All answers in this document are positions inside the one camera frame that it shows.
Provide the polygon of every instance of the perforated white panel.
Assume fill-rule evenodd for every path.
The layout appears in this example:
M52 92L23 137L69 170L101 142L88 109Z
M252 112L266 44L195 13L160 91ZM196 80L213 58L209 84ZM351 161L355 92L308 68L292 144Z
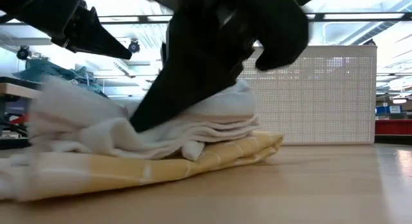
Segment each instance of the perforated white panel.
M366 144L375 132L376 46L309 46L291 66L260 72L262 49L239 76L254 90L264 130L288 144Z

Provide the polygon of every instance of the white fabric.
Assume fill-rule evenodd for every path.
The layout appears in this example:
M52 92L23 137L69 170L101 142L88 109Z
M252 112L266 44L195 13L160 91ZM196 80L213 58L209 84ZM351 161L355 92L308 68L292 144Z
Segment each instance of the white fabric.
M137 106L122 107L49 77L29 110L32 149L145 159L181 149L184 157L195 160L205 142L243 138L258 128L256 100L242 80L143 133L136 133L128 122Z

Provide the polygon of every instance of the blue fabric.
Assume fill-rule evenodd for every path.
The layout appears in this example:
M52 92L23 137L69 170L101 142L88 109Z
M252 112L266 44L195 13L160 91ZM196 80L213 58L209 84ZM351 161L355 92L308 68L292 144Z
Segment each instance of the blue fabric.
M13 76L31 82L41 82L44 75L53 75L64 80L76 80L78 86L105 96L102 86L97 83L92 73L87 72L86 67L81 67L77 71L67 70L46 60L34 59L26 61L25 70L13 73Z

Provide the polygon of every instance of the yellow cloth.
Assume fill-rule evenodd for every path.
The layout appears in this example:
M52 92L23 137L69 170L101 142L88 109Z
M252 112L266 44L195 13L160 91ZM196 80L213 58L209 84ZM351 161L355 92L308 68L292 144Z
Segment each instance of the yellow cloth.
M200 173L249 165L276 154L279 133L254 132L231 142L208 145L195 162L179 158L139 160L80 153L41 153L30 166L27 187L17 200L39 200L181 180Z

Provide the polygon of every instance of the table surface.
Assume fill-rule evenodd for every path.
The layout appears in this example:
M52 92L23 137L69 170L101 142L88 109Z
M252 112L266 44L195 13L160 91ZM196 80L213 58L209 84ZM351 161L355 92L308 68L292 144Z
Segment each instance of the table surface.
M179 182L34 203L1 223L412 223L412 147L284 146L266 162Z

